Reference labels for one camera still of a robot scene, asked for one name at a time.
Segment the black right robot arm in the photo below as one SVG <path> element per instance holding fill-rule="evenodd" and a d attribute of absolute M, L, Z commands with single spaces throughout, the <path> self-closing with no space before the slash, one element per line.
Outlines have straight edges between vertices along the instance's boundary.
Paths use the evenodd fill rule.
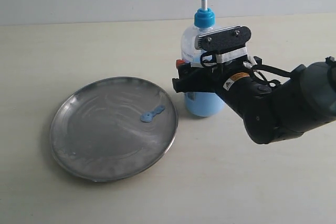
<path fill-rule="evenodd" d="M 176 92 L 211 92 L 243 120 L 248 136 L 269 144 L 335 121 L 335 59 L 290 72 L 243 56 L 226 63 L 176 61 Z"/>

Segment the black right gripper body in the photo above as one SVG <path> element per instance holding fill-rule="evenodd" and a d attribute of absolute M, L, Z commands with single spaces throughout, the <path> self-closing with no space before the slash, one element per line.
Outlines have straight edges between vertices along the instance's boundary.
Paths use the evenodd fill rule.
<path fill-rule="evenodd" d="M 235 82 L 230 90 L 224 89 L 224 82 L 239 72 L 247 72 L 247 68 L 241 61 L 224 63 L 213 68 L 193 67 L 190 62 L 181 66 L 181 74 L 192 74 L 194 92 L 210 92 L 218 95 L 252 95 L 250 77 L 245 78 L 243 82 Z"/>

